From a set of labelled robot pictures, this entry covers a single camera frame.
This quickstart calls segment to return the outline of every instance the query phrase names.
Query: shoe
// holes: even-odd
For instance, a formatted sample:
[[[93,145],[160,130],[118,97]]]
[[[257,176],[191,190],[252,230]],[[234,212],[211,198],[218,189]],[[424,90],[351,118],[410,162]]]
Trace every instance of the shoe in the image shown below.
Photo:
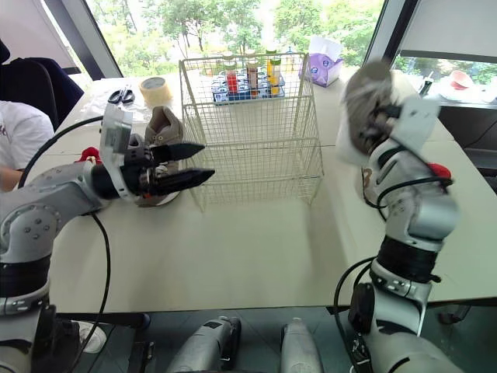
[[[145,144],[160,146],[178,144],[183,140],[183,125],[167,106],[156,106],[152,118],[145,129]],[[177,173],[179,161],[165,162],[157,167],[158,173]],[[160,197],[140,198],[136,204],[140,207],[153,207],[166,204],[178,196],[179,192]]]
[[[381,61],[364,65],[347,83],[343,100],[346,105],[349,139],[353,147],[363,155],[369,155],[386,138],[381,133],[375,134],[375,118],[372,114],[379,106],[391,103],[391,90],[390,68]]]
[[[91,322],[85,322],[85,321],[74,321],[74,322],[79,324],[79,341],[82,345],[85,342],[86,337],[89,335],[90,330],[92,330],[93,324]],[[83,352],[86,352],[87,354],[99,353],[100,350],[102,350],[102,347],[105,344],[106,340],[107,336],[105,332],[99,327],[96,327],[95,331],[92,334],[92,337],[90,338],[90,341],[86,345]]]

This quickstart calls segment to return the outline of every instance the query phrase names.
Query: yellow bottle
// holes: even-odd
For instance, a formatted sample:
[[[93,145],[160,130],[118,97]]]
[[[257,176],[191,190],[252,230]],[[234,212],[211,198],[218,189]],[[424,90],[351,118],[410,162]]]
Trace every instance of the yellow bottle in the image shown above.
[[[271,83],[271,96],[278,96],[280,94],[280,68],[281,68],[281,58],[274,57],[270,61],[271,64],[271,78],[269,82]]]
[[[266,54],[276,54],[276,48],[268,47],[266,49]],[[266,64],[266,72],[267,72],[267,81],[271,82],[271,74],[273,72],[273,66],[271,65],[271,56],[267,56],[267,64]]]

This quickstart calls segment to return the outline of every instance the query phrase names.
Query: white t-shirt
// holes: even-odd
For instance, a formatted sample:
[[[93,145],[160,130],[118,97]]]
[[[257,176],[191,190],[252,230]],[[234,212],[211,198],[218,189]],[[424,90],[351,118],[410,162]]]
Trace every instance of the white t-shirt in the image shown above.
[[[54,136],[50,118],[25,103],[0,101],[0,166],[24,169]]]

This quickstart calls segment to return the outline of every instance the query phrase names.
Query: tissue box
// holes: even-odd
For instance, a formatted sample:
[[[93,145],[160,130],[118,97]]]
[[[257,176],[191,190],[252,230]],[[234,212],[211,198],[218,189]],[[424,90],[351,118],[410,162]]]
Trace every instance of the tissue box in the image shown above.
[[[343,59],[333,61],[325,54],[316,53],[309,55],[309,68],[311,69],[312,82],[327,87],[340,76]]]
[[[332,84],[340,76],[343,59],[342,45],[324,37],[313,36],[309,44],[309,68],[312,82],[322,87]]]

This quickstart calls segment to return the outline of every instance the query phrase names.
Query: wire basket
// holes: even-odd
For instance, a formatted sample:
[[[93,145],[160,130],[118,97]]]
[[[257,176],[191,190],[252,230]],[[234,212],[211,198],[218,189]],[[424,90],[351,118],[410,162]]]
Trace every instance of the wire basket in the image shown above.
[[[192,190],[200,208],[281,197],[310,203],[323,172],[308,56],[194,58],[179,70],[185,140],[207,146],[187,165],[216,170]]]

